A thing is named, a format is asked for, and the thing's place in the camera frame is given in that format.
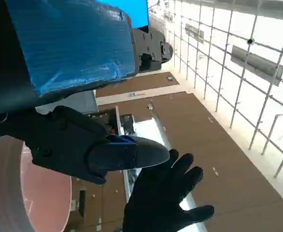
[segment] blue plastic wrap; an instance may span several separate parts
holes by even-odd
[[[6,0],[39,96],[136,72],[126,13],[89,0]]]

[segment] metal grid structure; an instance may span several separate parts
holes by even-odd
[[[277,119],[279,117],[283,116],[283,114],[277,114],[275,116],[268,134],[266,134],[265,132],[263,132],[259,128],[260,124],[262,123],[262,116],[263,116],[263,114],[265,112],[266,104],[267,104],[267,102],[269,100],[273,100],[274,102],[276,102],[277,104],[279,104],[280,106],[283,107],[283,102],[281,100],[277,99],[276,97],[274,97],[271,94],[271,90],[272,90],[274,81],[276,79],[277,72],[278,72],[278,69],[279,69],[282,57],[283,57],[283,45],[282,45],[281,49],[278,49],[278,48],[269,46],[267,44],[260,43],[259,41],[254,41],[254,43],[247,43],[248,44],[248,46],[247,46],[247,53],[246,53],[246,58],[245,58],[245,61],[244,61],[244,65],[242,67],[241,75],[237,74],[235,71],[233,71],[230,68],[228,68],[225,65],[226,55],[228,54],[228,55],[232,56],[231,52],[229,52],[228,49],[227,49],[227,47],[229,46],[229,38],[230,37],[236,37],[236,38],[244,40],[246,42],[248,42],[249,39],[254,38],[255,25],[256,25],[257,17],[259,16],[259,12],[261,10],[261,6],[264,3],[264,1],[259,0],[258,3],[256,4],[255,13],[253,14],[254,15],[254,22],[253,22],[253,26],[252,26],[251,35],[250,35],[250,37],[245,38],[245,37],[243,37],[241,35],[237,35],[237,34],[232,33],[230,31],[231,24],[232,24],[232,19],[233,19],[233,13],[234,13],[234,6],[235,6],[235,0],[231,0],[231,1],[232,2],[230,3],[230,6],[229,6],[229,8],[230,8],[229,25],[228,25],[228,30],[226,31],[226,30],[220,29],[218,27],[215,27],[214,24],[213,24],[214,15],[215,15],[215,9],[216,9],[216,6],[217,6],[216,2],[213,2],[211,4],[213,13],[212,13],[212,23],[211,23],[211,25],[209,25],[209,24],[204,23],[204,22],[201,21],[202,9],[203,9],[204,4],[206,3],[205,1],[200,0],[199,3],[197,3],[196,1],[194,3],[190,3],[190,5],[191,4],[195,4],[195,5],[199,4],[199,20],[195,20],[195,19],[193,19],[191,17],[185,17],[182,14],[183,0],[169,0],[169,5],[170,6],[173,5],[173,9],[167,8],[167,9],[164,9],[164,12],[168,13],[170,15],[173,15],[174,18],[175,17],[180,17],[180,30],[181,30],[180,36],[178,36],[176,34],[176,26],[177,25],[174,22],[173,22],[174,23],[174,30],[170,30],[169,28],[166,27],[166,25],[163,25],[164,32],[165,32],[165,35],[167,37],[167,40],[169,40],[169,42],[174,47],[174,58],[173,58],[174,61],[173,61],[173,63],[176,66],[176,57],[177,57],[179,59],[179,62],[180,62],[180,64],[179,64],[179,71],[181,71],[181,63],[184,63],[186,65],[186,79],[187,80],[188,80],[188,75],[189,75],[188,69],[193,71],[193,73],[194,73],[194,76],[193,76],[193,78],[194,78],[194,88],[196,88],[196,80],[198,78],[200,78],[202,81],[204,81],[204,84],[205,84],[204,85],[204,99],[206,99],[207,87],[212,89],[217,94],[215,112],[217,112],[219,110],[218,108],[219,108],[220,99],[223,99],[230,107],[232,107],[233,113],[232,113],[232,117],[231,117],[231,121],[230,121],[230,128],[232,128],[232,126],[233,126],[234,118],[235,118],[236,114],[242,116],[252,127],[254,127],[254,132],[253,132],[253,135],[252,135],[252,138],[251,138],[251,142],[250,142],[250,145],[249,145],[249,148],[248,148],[249,150],[251,150],[252,145],[254,143],[254,140],[256,138],[256,135],[259,133],[266,139],[263,151],[261,153],[262,155],[265,153],[265,150],[266,150],[266,148],[267,148],[269,143],[271,143],[279,152],[281,152],[283,154],[283,149],[281,149],[280,146],[275,141],[273,141],[271,139],[272,132],[273,132],[274,126],[275,126],[275,124],[277,122]],[[176,11],[176,2],[178,2],[178,4],[179,3],[181,4],[181,10],[180,11]],[[184,29],[183,25],[182,25],[183,19],[186,19],[189,22],[198,23],[197,45],[193,45],[192,43],[190,43],[190,39],[192,39],[192,37],[190,35],[188,36],[188,40],[187,41],[185,41],[183,39],[183,36],[182,36],[182,31]],[[200,45],[199,36],[200,36],[200,27],[201,27],[201,25],[210,28],[210,39],[206,40],[205,38],[203,38],[203,41],[209,45],[208,53],[205,52],[205,51],[202,51],[199,48],[199,45]],[[227,35],[225,48],[221,48],[220,46],[215,45],[214,43],[212,43],[212,33],[213,33],[213,30],[220,31],[220,32],[222,32],[222,33]],[[179,48],[179,50],[176,49],[177,48],[177,46],[176,46],[176,38],[180,39],[180,48]],[[182,46],[183,41],[185,43],[187,43],[187,46],[188,46],[186,60],[184,60],[183,55],[182,55],[182,48],[181,48],[181,46]],[[261,47],[264,47],[266,49],[270,49],[270,50],[273,50],[273,51],[276,51],[276,52],[280,53],[279,54],[279,58],[278,58],[278,60],[276,62],[275,73],[272,76],[272,81],[269,83],[267,91],[264,91],[262,88],[258,87],[256,84],[254,84],[252,81],[250,81],[250,80],[245,78],[246,66],[247,66],[247,62],[248,62],[248,57],[249,57],[250,49],[251,49],[251,47],[254,44],[256,44],[258,46],[261,46]],[[196,58],[195,58],[195,67],[196,68],[191,66],[191,63],[190,63],[190,60],[189,60],[190,47],[192,47],[196,51]],[[211,56],[211,48],[212,47],[215,47],[216,49],[219,49],[219,50],[224,52],[223,62],[222,63],[220,63],[217,59],[215,59],[214,57]],[[202,55],[203,57],[207,58],[207,70],[206,70],[206,76],[204,76],[204,77],[199,73],[198,55]],[[219,87],[218,88],[215,88],[214,86],[212,86],[210,84],[210,82],[208,81],[208,78],[209,78],[209,76],[208,76],[208,74],[209,74],[209,61],[210,60],[214,61],[216,64],[218,64],[218,65],[220,65],[222,67],[221,75],[220,75],[220,83],[219,83]],[[240,80],[235,102],[230,102],[222,94],[222,91],[221,91],[222,90],[222,80],[224,79],[224,72],[226,70],[231,72],[235,76],[235,78],[239,78],[239,80]],[[258,90],[260,93],[262,93],[265,96],[265,100],[264,100],[263,106],[260,109],[260,113],[259,113],[258,120],[257,120],[256,123],[253,123],[251,120],[249,120],[248,117],[243,112],[241,112],[239,110],[239,108],[238,108],[238,104],[240,103],[239,102],[239,95],[240,95],[240,93],[242,91],[243,83],[247,83],[248,85],[250,85],[251,87],[255,88],[256,90]],[[281,161],[281,163],[279,165],[279,168],[278,168],[278,170],[277,170],[277,172],[276,172],[274,177],[278,176],[278,174],[279,174],[280,170],[282,169],[282,167],[283,167],[283,159],[282,159],[282,161]]]

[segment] display screen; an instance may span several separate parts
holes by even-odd
[[[147,0],[97,0],[123,10],[132,20],[133,28],[140,28],[149,25],[148,2]]]

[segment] railing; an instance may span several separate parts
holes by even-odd
[[[262,155],[265,154],[265,151],[266,151],[266,148],[268,146],[269,143],[271,143],[278,151],[280,151],[282,154],[283,154],[283,149],[275,142],[271,139],[271,136],[272,136],[272,133],[273,133],[273,129],[275,127],[275,124],[276,124],[276,121],[279,117],[283,116],[283,114],[277,114],[274,118],[274,121],[272,122],[272,125],[271,125],[271,128],[270,128],[270,131],[267,134],[265,134],[261,129],[260,129],[260,124],[262,123],[262,116],[264,114],[264,111],[265,111],[265,107],[266,107],[266,104],[268,102],[268,100],[273,100],[274,102],[276,102],[277,104],[279,104],[280,106],[283,107],[283,102],[279,99],[277,99],[276,97],[274,97],[272,94],[271,94],[271,90],[272,90],[272,87],[273,87],[273,83],[275,81],[275,77],[277,76],[277,72],[278,72],[278,69],[279,69],[279,66],[280,66],[280,63],[281,63],[281,59],[283,57],[283,45],[282,45],[282,48],[281,49],[277,49],[277,48],[274,48],[274,47],[271,47],[269,45],[265,45],[265,44],[262,44],[260,43],[259,41],[256,41],[254,44],[258,45],[258,46],[261,46],[261,47],[264,47],[264,48],[267,48],[267,49],[270,49],[272,51],[275,51],[275,52],[278,52],[278,55],[279,55],[279,58],[278,58],[278,61],[276,62],[276,67],[275,67],[275,72],[274,72],[274,75],[272,76],[271,78],[271,81],[270,81],[270,84],[268,86],[268,89],[266,91],[264,91],[262,88],[258,87],[257,85],[255,85],[254,83],[252,83],[251,81],[247,80],[244,76],[244,73],[245,73],[245,70],[246,70],[246,65],[247,65],[247,57],[248,57],[248,54],[250,53],[250,47],[252,44],[248,43],[248,49],[247,49],[247,54],[246,54],[246,60],[244,62],[244,65],[242,67],[242,74],[239,75],[237,73],[235,73],[234,71],[232,71],[230,68],[228,68],[225,64],[225,58],[226,58],[226,54],[229,54],[231,55],[230,52],[227,51],[227,46],[229,45],[228,43],[228,38],[231,37],[231,36],[234,36],[234,37],[237,37],[239,39],[242,39],[242,40],[248,40],[249,38],[244,38],[242,36],[239,36],[239,35],[236,35],[232,32],[230,32],[230,26],[231,26],[231,20],[232,20],[232,16],[233,16],[233,6],[235,4],[235,0],[231,0],[231,4],[230,4],[230,12],[231,12],[231,15],[230,15],[230,19],[229,19],[229,27],[228,27],[228,31],[224,31],[222,29],[219,29],[217,27],[215,27],[213,25],[213,23],[211,25],[208,25],[208,24],[205,24],[203,22],[201,22],[201,9],[202,9],[202,6],[204,4],[203,1],[200,1],[198,4],[196,4],[197,6],[199,5],[199,20],[194,20],[192,18],[189,18],[189,17],[185,17],[182,15],[182,9],[181,11],[176,11],[176,0],[173,0],[174,2],[174,9],[173,11],[174,12],[170,12],[169,9],[166,9],[166,12],[168,12],[169,14],[173,14],[176,18],[178,17],[178,19],[181,19],[180,23],[181,23],[181,27],[180,27],[180,37],[179,35],[176,35],[176,23],[174,20],[173,22],[169,22],[169,25],[173,25],[174,26],[174,29],[173,31],[170,31],[168,27],[164,26],[165,28],[165,34],[167,35],[170,35],[169,36],[169,39],[173,40],[173,46],[174,46],[174,65],[176,66],[176,57],[179,58],[180,60],[180,66],[179,66],[179,71],[181,70],[181,63],[183,62],[185,65],[186,65],[186,78],[188,79],[188,69],[191,69],[193,71],[193,82],[194,82],[194,88],[196,87],[196,79],[197,78],[200,78],[201,80],[203,80],[205,82],[205,89],[204,89],[204,99],[206,98],[206,91],[207,91],[207,86],[210,87],[214,92],[217,93],[217,101],[216,101],[216,112],[218,111],[218,103],[219,103],[219,100],[222,98],[225,102],[228,103],[228,105],[230,105],[233,109],[233,116],[231,118],[231,122],[230,122],[230,128],[232,128],[233,126],[233,122],[234,122],[234,117],[235,117],[235,114],[238,113],[240,116],[242,116],[250,125],[252,125],[254,127],[254,133],[253,133],[253,136],[251,138],[251,142],[250,142],[250,145],[249,145],[249,150],[252,148],[252,145],[254,143],[254,140],[255,140],[255,137],[256,137],[256,134],[257,133],[260,133],[263,137],[265,137],[266,139],[266,142],[265,142],[265,145],[263,147],[263,151],[262,151]],[[255,9],[255,13],[253,14],[254,16],[254,23],[253,23],[253,27],[252,27],[252,32],[251,32],[251,36],[250,38],[253,38],[254,36],[254,28],[255,28],[255,24],[256,24],[256,20],[257,20],[257,17],[259,16],[259,11],[260,11],[260,7],[261,5],[263,4],[263,1],[262,0],[259,0],[258,4],[256,5],[256,9]],[[213,12],[214,10],[216,9],[216,4],[213,4],[212,5],[212,8],[213,8]],[[190,43],[190,40],[191,39],[194,39],[193,37],[191,36],[188,36],[188,38],[186,40],[183,39],[182,35],[185,34],[185,33],[182,33],[182,30],[185,30],[185,28],[183,28],[182,26],[182,23],[183,23],[183,19],[186,19],[188,20],[189,22],[195,22],[195,23],[198,23],[198,35],[197,37],[199,38],[199,32],[200,32],[200,25],[204,25],[206,27],[209,27],[211,29],[211,34],[212,34],[212,30],[218,30],[220,32],[223,32],[225,34],[227,34],[227,39],[226,39],[226,46],[225,48],[221,48],[215,44],[212,43],[211,41],[211,38],[212,38],[212,35],[210,36],[210,40],[207,40],[206,38],[204,38],[204,41],[206,43],[209,44],[209,50],[207,52],[207,54],[205,52],[203,52],[199,47],[200,47],[200,43],[199,43],[199,40],[197,40],[197,44],[196,46],[191,44]],[[180,48],[181,48],[181,45],[182,45],[182,41],[185,41],[187,43],[187,57],[186,57],[186,61],[184,61],[183,59],[183,55],[181,54],[182,52],[182,49],[180,49],[179,51],[177,51],[176,49],[176,38],[179,38],[180,39]],[[210,52],[210,48],[211,47],[216,47],[217,49],[221,50],[224,52],[224,58],[223,58],[223,63],[221,63],[220,61],[216,60],[214,57],[211,56],[211,52]],[[189,61],[189,48],[190,47],[193,47],[195,50],[196,50],[196,64],[195,64],[195,68],[192,68],[190,66],[190,61]],[[204,57],[207,57],[208,58],[208,61],[211,59],[213,60],[215,63],[219,64],[221,67],[222,67],[222,72],[220,73],[220,85],[219,85],[219,88],[216,89],[214,88],[208,81],[208,68],[209,68],[209,63],[207,63],[207,70],[206,70],[206,76],[205,77],[202,77],[199,73],[198,73],[198,53],[200,54],[203,54]],[[238,91],[237,91],[237,97],[236,97],[236,101],[235,102],[230,102],[221,92],[221,89],[222,89],[222,79],[224,78],[223,76],[223,71],[224,70],[228,70],[230,71],[235,77],[239,78],[240,79],[240,84],[238,86]],[[263,106],[261,108],[261,111],[258,115],[258,120],[256,123],[253,123],[252,121],[250,121],[245,115],[243,112],[241,112],[239,109],[238,109],[238,104],[239,104],[239,95],[240,95],[240,92],[242,90],[242,83],[245,82],[247,83],[248,85],[250,85],[251,87],[255,88],[256,90],[258,90],[259,92],[263,93],[265,95],[265,101],[263,103]],[[275,174],[274,177],[277,177],[279,172],[281,171],[283,167],[283,159],[279,165],[279,168]]]

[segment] black glove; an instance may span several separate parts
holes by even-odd
[[[142,169],[125,206],[123,232],[176,232],[213,216],[212,205],[182,210],[180,202],[203,179],[203,170],[193,167],[186,172],[193,155],[185,154],[175,163],[178,151],[169,153],[169,161]]]

